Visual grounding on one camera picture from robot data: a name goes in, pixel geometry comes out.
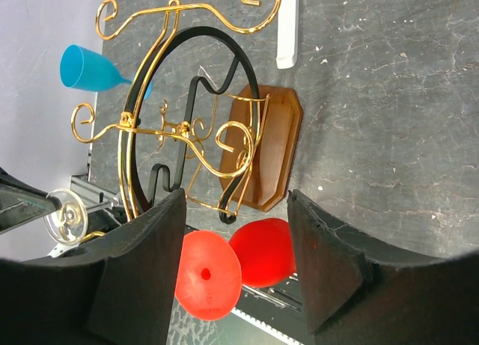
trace red plastic cup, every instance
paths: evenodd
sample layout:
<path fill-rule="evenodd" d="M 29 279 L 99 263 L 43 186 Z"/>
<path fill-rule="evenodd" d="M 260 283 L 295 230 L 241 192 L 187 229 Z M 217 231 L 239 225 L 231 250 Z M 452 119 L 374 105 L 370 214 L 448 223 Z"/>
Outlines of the red plastic cup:
<path fill-rule="evenodd" d="M 241 267 L 226 240 L 208 230 L 185 235 L 174 295 L 201 320 L 218 320 L 233 310 L 241 295 Z"/>
<path fill-rule="evenodd" d="M 230 245 L 244 285 L 271 287 L 296 271 L 290 227 L 282 219 L 251 222 L 233 234 Z"/>

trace gold metal rack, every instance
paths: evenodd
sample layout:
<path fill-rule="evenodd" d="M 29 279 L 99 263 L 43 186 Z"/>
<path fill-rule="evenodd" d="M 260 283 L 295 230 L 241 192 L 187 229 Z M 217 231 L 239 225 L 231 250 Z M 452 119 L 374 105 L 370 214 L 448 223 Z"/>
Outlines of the gold metal rack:
<path fill-rule="evenodd" d="M 243 4 L 251 5 L 251 6 L 260 6 L 260 1 L 258 0 L 241 0 Z M 236 122 L 236 121 L 228 121 L 226 123 L 223 123 L 218 131 L 216 132 L 216 137 L 215 141 L 218 147 L 223 149 L 223 151 L 227 152 L 233 152 L 234 149 L 221 141 L 221 137 L 224 133 L 224 131 L 230 127 L 236 127 L 240 129 L 243 133 L 243 145 L 244 145 L 244 150 L 239 152 L 238 160 L 237 160 L 237 169 L 235 171 L 232 171 L 230 173 L 222 173 L 219 170 L 215 169 L 210 162 L 208 162 L 205 159 L 204 156 L 204 146 L 203 142 L 206 141 L 210 136 L 213 131 L 213 126 L 214 126 L 214 120 L 216 116 L 216 106 L 218 102 L 218 97 L 215 97 L 215 101 L 213 104 L 213 117 L 212 117 L 212 123 L 210 126 L 209 131 L 207 132 L 206 136 L 200 137 L 197 135 L 195 127 L 197 123 L 199 123 L 200 128 L 204 130 L 204 122 L 200 118 L 194 119 L 191 123 L 189 122 L 181 122 L 181 123 L 169 123 L 166 121 L 166 112 L 168 110 L 168 104 L 165 102 L 165 106 L 160 108 L 160 116 L 162 118 L 162 127 L 160 129 L 145 129 L 145 128 L 138 128 L 135 126 L 137 124 L 139 112 L 141 110 L 141 104 L 144 99 L 145 92 L 147 90 L 148 82 L 147 80 L 151 78 L 151 76 L 155 72 L 156 65 L 159 63 L 162 55 L 164 54 L 166 48 L 168 45 L 171 43 L 171 41 L 174 39 L 175 34 L 177 33 L 178 30 L 178 25 L 180 21 L 180 13 L 184 10 L 208 10 L 211 13 L 213 13 L 226 27 L 228 27 L 231 31 L 235 31 L 240 34 L 251 34 L 255 33 L 262 28 L 266 27 L 268 24 L 271 23 L 271 21 L 275 18 L 279 5 L 280 5 L 281 0 L 275 0 L 275 4 L 271 10 L 271 13 L 268 15 L 268 17 L 262 21 L 259 25 L 250 27 L 250 28 L 241 28 L 233 25 L 230 23 L 218 10 L 216 10 L 213 6 L 210 4 L 181 4 L 179 0 L 170 0 L 168 2 L 168 5 L 166 7 L 158 7 L 158 8 L 151 8 L 147 10 L 140 10 L 139 12 L 136 12 L 132 14 L 128 19 L 112 34 L 106 35 L 102 33 L 100 29 L 100 17 L 105 9 L 106 6 L 109 4 L 113 7 L 113 12 L 106 16 L 104 18 L 105 22 L 108 22 L 112 19 L 114 19 L 117 14 L 118 14 L 118 4 L 115 0 L 105 0 L 100 7 L 98 8 L 97 11 L 97 16 L 96 16 L 96 29 L 98 35 L 104 39 L 104 40 L 112 40 L 116 38 L 125 28 L 126 26 L 131 23 L 135 18 L 142 16 L 142 15 L 147 15 L 147 14 L 154 14 L 154 13 L 164 13 L 165 14 L 165 19 L 163 23 L 163 29 L 160 32 L 160 35 L 154 42 L 154 44 L 151 46 L 150 50 L 147 52 L 145 55 L 136 75 L 133 80 L 133 84 L 135 84 L 136 79 L 138 78 L 138 75 L 140 73 L 140 70 L 142 67 L 146 64 L 147 59 L 149 59 L 153 52 L 157 50 L 159 47 L 159 51 L 155 55 L 153 61 L 151 62 L 150 66 L 147 69 L 146 76 L 143 78 L 143 82 L 141 83 L 141 87 L 139 90 L 138 97 L 136 98 L 135 101 L 135 107 L 133 109 L 133 112 L 122 112 L 120 116 L 120 121 L 118 123 L 113 123 L 102 129 L 98 134 L 93 136 L 92 138 L 81 138 L 76 130 L 76 117 L 77 114 L 79 113 L 79 110 L 82 108 L 87 108 L 88 111 L 90 112 L 90 117 L 87 120 L 81 120 L 81 124 L 90 124 L 93 123 L 95 120 L 95 112 L 93 107 L 88 104 L 88 103 L 81 103 L 79 104 L 75 110 L 73 111 L 72 118 L 71 118 L 71 128 L 72 132 L 75 135 L 75 137 L 82 143 L 92 143 L 101 138 L 106 132 L 108 132 L 110 129 L 118 129 L 119 136 L 118 136 L 118 181 L 120 185 L 120 192 L 121 192 L 121 198 L 123 201 L 123 205 L 125 206 L 126 210 L 126 215 L 129 220 L 136 218 L 137 216 L 140 215 L 140 211 L 138 209 L 138 204 L 137 200 L 135 199 L 135 196 L 133 194 L 133 187 L 132 187 L 132 164 L 131 164 L 131 157 L 126 158 L 126 168 L 123 166 L 123 152 L 122 152 L 122 139 L 124 136 L 127 136 L 128 139 L 126 140 L 126 154 L 131 154 L 132 152 L 132 143 L 133 143 L 133 134 L 147 134 L 147 135 L 155 135 L 157 139 L 159 140 L 159 147 L 161 147 L 165 141 L 165 137 L 168 138 L 173 138 L 177 139 L 180 141 L 184 141 L 188 148 L 191 149 L 192 153 L 187 154 L 186 158 L 191 159 L 192 157 L 197 157 L 200 161 L 198 168 L 186 190 L 186 197 L 190 199 L 191 201 L 194 201 L 195 203 L 204 205 L 205 207 L 209 207 L 215 210 L 222 211 L 224 213 L 227 213 L 228 215 L 237 215 L 238 209 L 240 208 L 241 205 L 241 199 L 242 195 L 244 194 L 245 188 L 248 185 L 249 178 L 251 176 L 251 170 L 252 170 L 252 161 L 254 158 L 254 153 L 257 149 L 257 146 L 259 145 L 259 142 L 261 140 L 261 135 L 263 132 L 263 127 L 264 127 L 264 119 L 266 117 L 267 113 L 267 105 L 269 102 L 269 95 L 265 96 L 263 99 L 254 99 L 254 98 L 242 98 L 242 97 L 237 97 L 233 95 L 228 95 L 229 97 L 232 97 L 237 100 L 242 100 L 245 101 L 246 103 L 249 104 L 250 107 L 250 122 L 248 125 Z M 173 21 L 173 27 L 171 30 L 171 33 L 166 37 L 166 33 L 168 30 L 168 24 L 170 23 L 170 15 L 174 14 L 174 21 Z M 263 110 L 263 115 L 261 116 L 260 114 L 260 104 L 264 103 L 264 110 Z M 253 124 L 253 114 L 256 112 L 257 114 L 257 124 Z M 205 204 L 202 201 L 199 201 L 198 199 L 193 198 L 190 195 L 190 191 L 193 187 L 193 184 L 196 181 L 196 178 L 198 176 L 199 171 L 201 170 L 202 167 L 205 167 L 211 174 L 220 177 L 220 178 L 235 178 L 238 177 L 242 174 L 245 174 L 245 179 L 241 182 L 243 185 L 242 191 L 241 191 L 241 196 L 239 198 L 239 201 L 237 202 L 237 208 L 232 212 L 228 210 L 228 207 L 226 210 L 219 209 L 218 206 L 212 206 L 209 204 Z"/>

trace white wall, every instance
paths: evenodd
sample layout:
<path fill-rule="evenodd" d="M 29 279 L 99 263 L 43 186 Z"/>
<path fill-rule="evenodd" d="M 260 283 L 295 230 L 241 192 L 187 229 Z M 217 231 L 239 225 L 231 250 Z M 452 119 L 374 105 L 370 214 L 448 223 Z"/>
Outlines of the white wall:
<path fill-rule="evenodd" d="M 69 188 L 71 175 L 86 170 L 88 146 L 73 137 L 70 117 L 95 94 L 65 88 L 59 67 L 72 43 L 101 52 L 101 1 L 0 0 L 0 166 L 46 192 Z M 0 257 L 38 257 L 53 245 L 40 220 L 0 236 Z"/>

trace white plastic strip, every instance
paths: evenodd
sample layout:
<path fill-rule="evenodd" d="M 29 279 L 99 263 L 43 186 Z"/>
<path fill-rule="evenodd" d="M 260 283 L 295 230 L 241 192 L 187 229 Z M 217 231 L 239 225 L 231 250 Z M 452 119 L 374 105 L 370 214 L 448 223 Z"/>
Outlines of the white plastic strip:
<path fill-rule="evenodd" d="M 255 319 L 255 318 L 253 318 L 252 316 L 248 315 L 244 311 L 241 311 L 240 309 L 233 308 L 231 313 L 235 314 L 237 317 L 245 320 L 246 322 L 252 324 L 253 326 L 256 326 L 260 330 L 263 330 L 264 332 L 273 336 L 274 338 L 284 342 L 285 344 L 288 344 L 288 345 L 302 345 L 297 340 L 295 340 L 293 338 L 290 338 L 289 336 L 283 334 L 282 332 L 272 328 L 271 326 L 269 326 L 265 322 L 261 322 L 261 321 Z"/>
<path fill-rule="evenodd" d="M 281 0 L 278 12 L 278 69 L 291 68 L 298 58 L 299 0 Z"/>

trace gold wire stand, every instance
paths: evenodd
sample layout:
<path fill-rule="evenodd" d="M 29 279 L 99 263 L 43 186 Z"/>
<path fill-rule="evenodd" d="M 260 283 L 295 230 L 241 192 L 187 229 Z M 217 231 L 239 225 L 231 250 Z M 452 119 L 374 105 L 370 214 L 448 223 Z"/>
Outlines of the gold wire stand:
<path fill-rule="evenodd" d="M 243 4 L 247 4 L 250 6 L 260 6 L 260 1 L 258 0 L 241 0 Z M 151 63 L 150 67 L 147 70 L 146 76 L 143 79 L 143 82 L 141 83 L 140 91 L 138 94 L 138 97 L 135 101 L 135 107 L 133 109 L 133 113 L 130 112 L 122 112 L 120 116 L 120 121 L 118 123 L 110 124 L 104 129 L 102 129 L 98 134 L 93 136 L 92 138 L 81 138 L 76 131 L 76 116 L 79 112 L 80 109 L 82 108 L 87 108 L 88 111 L 90 112 L 90 117 L 87 120 L 81 120 L 81 124 L 91 124 L 95 120 L 95 112 L 93 107 L 88 104 L 88 103 L 81 103 L 79 104 L 75 110 L 73 111 L 72 118 L 71 118 L 71 127 L 72 127 L 72 132 L 75 135 L 76 139 L 78 139 L 82 143 L 93 143 L 99 138 L 101 138 L 106 132 L 108 132 L 110 129 L 118 129 L 119 136 L 118 136 L 118 182 L 120 186 L 120 192 L 121 192 L 121 198 L 123 201 L 123 204 L 125 206 L 125 211 L 126 211 L 126 216 L 128 220 L 134 219 L 137 216 L 140 215 L 139 209 L 138 209 L 138 204 L 137 200 L 133 194 L 133 187 L 132 187 L 132 164 L 131 164 L 131 157 L 128 156 L 126 158 L 126 169 L 124 169 L 123 166 L 123 152 L 122 152 L 122 139 L 123 136 L 127 136 L 128 139 L 126 140 L 126 154 L 131 154 L 132 152 L 132 142 L 133 142 L 133 134 L 147 134 L 147 135 L 155 135 L 157 139 L 160 141 L 159 146 L 161 147 L 165 137 L 173 138 L 173 139 L 178 139 L 181 141 L 184 141 L 187 145 L 188 148 L 192 150 L 192 153 L 187 154 L 187 158 L 191 159 L 192 157 L 197 157 L 200 161 L 200 164 L 198 165 L 198 168 L 195 172 L 195 175 L 192 178 L 192 181 L 189 184 L 189 187 L 186 191 L 187 198 L 190 199 L 191 201 L 194 201 L 195 203 L 204 205 L 205 207 L 209 207 L 211 209 L 215 210 L 220 210 L 219 205 L 214 207 L 209 204 L 205 204 L 198 199 L 194 199 L 189 195 L 189 192 L 191 191 L 191 188 L 196 180 L 196 177 L 198 176 L 199 171 L 201 168 L 204 166 L 210 173 L 213 175 L 220 177 L 220 178 L 235 178 L 238 177 L 245 172 L 247 172 L 247 176 L 245 179 L 245 186 L 248 184 L 249 178 L 251 176 L 251 167 L 252 167 L 252 161 L 254 157 L 254 152 L 256 151 L 257 145 L 260 141 L 260 132 L 263 129 L 263 121 L 260 121 L 260 117 L 258 114 L 258 122 L 256 124 L 256 134 L 257 138 L 254 139 L 254 132 L 253 132 L 253 125 L 252 125 L 252 119 L 250 121 L 249 126 L 246 126 L 245 124 L 242 124 L 240 122 L 236 121 L 228 121 L 226 123 L 223 123 L 215 137 L 216 144 L 218 147 L 223 149 L 224 151 L 227 152 L 233 152 L 234 149 L 221 141 L 221 137 L 223 132 L 228 128 L 228 127 L 236 127 L 239 128 L 243 131 L 244 136 L 243 136 L 243 144 L 245 149 L 240 152 L 241 159 L 239 158 L 239 161 L 237 162 L 237 169 L 231 173 L 222 173 L 219 170 L 215 169 L 204 157 L 204 146 L 203 146 L 203 141 L 205 141 L 207 138 L 210 137 L 211 132 L 213 130 L 213 123 L 214 123 L 214 116 L 216 114 L 216 105 L 217 105 L 217 98 L 215 98 L 215 104 L 213 105 L 213 119 L 212 119 L 212 125 L 210 127 L 209 132 L 207 133 L 206 136 L 204 137 L 199 137 L 196 135 L 195 132 L 195 125 L 196 123 L 200 124 L 200 127 L 204 129 L 204 123 L 200 118 L 196 118 L 192 123 L 188 122 L 181 122 L 181 123 L 169 123 L 165 121 L 165 115 L 166 111 L 168 109 L 168 104 L 165 102 L 165 107 L 160 109 L 160 114 L 162 116 L 162 128 L 161 129 L 142 129 L 135 127 L 135 124 L 137 123 L 138 120 L 138 115 L 141 110 L 141 104 L 144 98 L 144 94 L 147 90 L 147 80 L 151 78 L 155 71 L 156 65 L 159 63 L 159 60 L 161 59 L 162 55 L 164 54 L 166 47 L 171 43 L 173 40 L 175 34 L 177 33 L 178 30 L 178 24 L 180 21 L 180 13 L 183 10 L 208 10 L 211 13 L 213 13 L 226 27 L 228 27 L 231 31 L 235 31 L 240 34 L 251 34 L 255 33 L 264 27 L 266 27 L 268 24 L 271 23 L 271 21 L 275 18 L 276 14 L 278 13 L 279 5 L 281 3 L 281 0 L 275 0 L 275 4 L 271 10 L 271 13 L 268 15 L 268 17 L 262 21 L 259 25 L 249 27 L 249 28 L 241 28 L 233 25 L 230 23 L 216 8 L 211 6 L 210 4 L 204 4 L 204 3 L 198 3 L 198 4 L 181 4 L 180 0 L 170 0 L 168 2 L 168 5 L 166 7 L 158 7 L 158 8 L 151 8 L 147 10 L 140 10 L 139 12 L 136 12 L 132 14 L 128 19 L 112 34 L 106 35 L 102 33 L 100 29 L 100 16 L 103 12 L 103 9 L 107 5 L 111 5 L 113 7 L 113 12 L 106 16 L 104 18 L 105 22 L 108 22 L 112 19 L 114 19 L 117 14 L 118 14 L 118 4 L 115 0 L 105 0 L 102 2 L 102 4 L 99 6 L 98 11 L 97 11 L 97 16 L 95 19 L 96 22 L 96 29 L 98 35 L 103 39 L 103 40 L 112 40 L 115 37 L 117 37 L 124 29 L 125 27 L 132 22 L 135 18 L 142 16 L 142 15 L 147 15 L 147 14 L 153 14 L 153 13 L 164 13 L 165 14 L 165 19 L 163 23 L 163 29 L 160 32 L 160 35 L 154 42 L 154 44 L 151 46 L 150 50 L 147 52 L 145 55 L 143 61 L 140 64 L 140 67 L 138 68 L 138 71 L 135 75 L 135 78 L 133 79 L 133 84 L 136 82 L 136 79 L 138 78 L 139 71 L 142 69 L 142 67 L 145 65 L 147 59 L 153 54 L 155 49 L 157 49 L 160 46 L 160 43 L 163 41 L 165 38 L 165 35 L 168 30 L 168 24 L 170 20 L 170 15 L 173 13 L 174 14 L 174 21 L 173 21 L 173 27 L 171 30 L 171 33 L 168 35 L 166 40 L 163 42 L 160 50 L 156 54 L 155 58 L 153 59 L 153 62 Z M 267 104 L 269 97 L 266 97 L 265 99 L 262 100 L 257 100 L 257 99 L 251 99 L 251 98 L 243 98 L 242 100 L 245 100 L 246 102 L 249 102 L 250 105 L 250 115 L 252 116 L 253 114 L 253 103 L 257 103 L 259 105 L 259 102 L 265 102 Z M 236 215 L 238 213 L 238 209 L 240 208 L 241 205 L 241 198 L 238 202 L 237 208 L 235 209 L 234 212 L 231 212 L 228 210 L 221 210 L 224 213 L 227 213 L 229 215 Z"/>

